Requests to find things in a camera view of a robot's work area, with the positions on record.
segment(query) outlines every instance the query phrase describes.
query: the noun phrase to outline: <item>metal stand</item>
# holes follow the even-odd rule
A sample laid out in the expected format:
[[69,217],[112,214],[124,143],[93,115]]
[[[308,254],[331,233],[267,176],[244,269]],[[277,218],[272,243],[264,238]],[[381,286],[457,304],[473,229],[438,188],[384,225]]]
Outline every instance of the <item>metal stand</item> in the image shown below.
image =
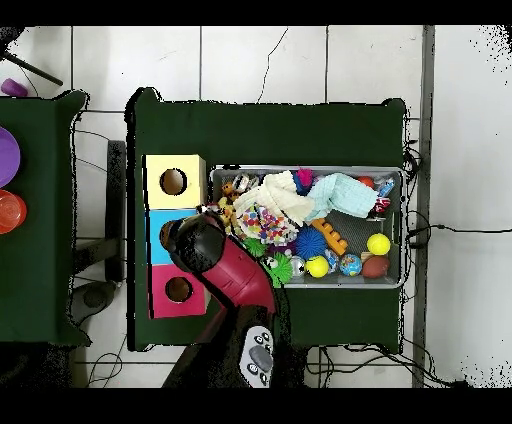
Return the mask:
[[124,279],[123,232],[126,200],[126,145],[109,141],[105,238],[78,246],[73,252],[73,272],[77,274],[96,262],[105,261],[105,282],[84,284],[73,290],[71,312],[77,324],[104,310],[113,300],[115,284]]
[[1,57],[3,57],[5,60],[8,60],[9,62],[14,63],[15,65],[21,66],[22,68],[26,69],[27,71],[30,71],[36,75],[39,75],[41,78],[44,78],[48,81],[53,82],[54,84],[57,84],[59,86],[62,86],[64,84],[60,79],[55,78],[55,77],[51,76],[50,74],[47,74],[44,71],[41,71],[40,69],[36,68],[35,66],[32,66],[32,65],[28,64],[27,62],[24,62],[21,59],[18,59],[16,56],[13,56],[10,53],[4,52],[4,53],[2,53]]

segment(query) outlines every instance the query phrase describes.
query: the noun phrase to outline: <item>light blue cloth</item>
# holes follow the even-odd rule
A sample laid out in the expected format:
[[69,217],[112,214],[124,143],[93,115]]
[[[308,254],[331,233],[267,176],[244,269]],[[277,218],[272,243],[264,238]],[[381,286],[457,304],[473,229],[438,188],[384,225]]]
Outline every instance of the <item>light blue cloth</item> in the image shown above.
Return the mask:
[[315,207],[304,221],[325,218],[333,209],[366,218],[377,201],[377,192],[345,174],[331,174],[318,181],[308,196]]

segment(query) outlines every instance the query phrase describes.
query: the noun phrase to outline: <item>yellow tennis ball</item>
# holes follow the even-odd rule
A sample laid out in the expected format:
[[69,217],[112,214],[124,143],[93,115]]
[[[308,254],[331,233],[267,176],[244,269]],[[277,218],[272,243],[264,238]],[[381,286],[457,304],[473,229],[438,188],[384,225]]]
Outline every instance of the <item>yellow tennis ball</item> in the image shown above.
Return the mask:
[[389,239],[381,233],[374,234],[368,239],[368,250],[374,255],[385,255],[391,248]]
[[329,262],[323,256],[313,256],[306,262],[306,271],[312,277],[322,278],[329,271]]

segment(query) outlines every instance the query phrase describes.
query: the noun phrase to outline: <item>white cloth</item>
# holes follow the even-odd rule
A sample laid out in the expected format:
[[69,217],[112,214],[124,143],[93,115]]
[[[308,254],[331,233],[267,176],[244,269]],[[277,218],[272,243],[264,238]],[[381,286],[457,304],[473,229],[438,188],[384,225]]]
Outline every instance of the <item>white cloth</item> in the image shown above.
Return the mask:
[[300,227],[304,223],[304,218],[315,206],[313,199],[297,194],[297,187],[290,171],[266,175],[260,186],[249,190],[235,200],[233,206],[237,218],[254,203],[265,206],[274,216],[283,216],[284,212]]

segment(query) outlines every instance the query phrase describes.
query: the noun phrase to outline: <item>red ball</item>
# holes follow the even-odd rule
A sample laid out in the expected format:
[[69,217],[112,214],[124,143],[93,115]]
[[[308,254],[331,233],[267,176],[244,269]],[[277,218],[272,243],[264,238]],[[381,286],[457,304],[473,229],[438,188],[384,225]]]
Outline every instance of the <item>red ball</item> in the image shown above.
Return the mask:
[[357,181],[363,183],[365,186],[373,188],[373,179],[370,177],[359,177]]

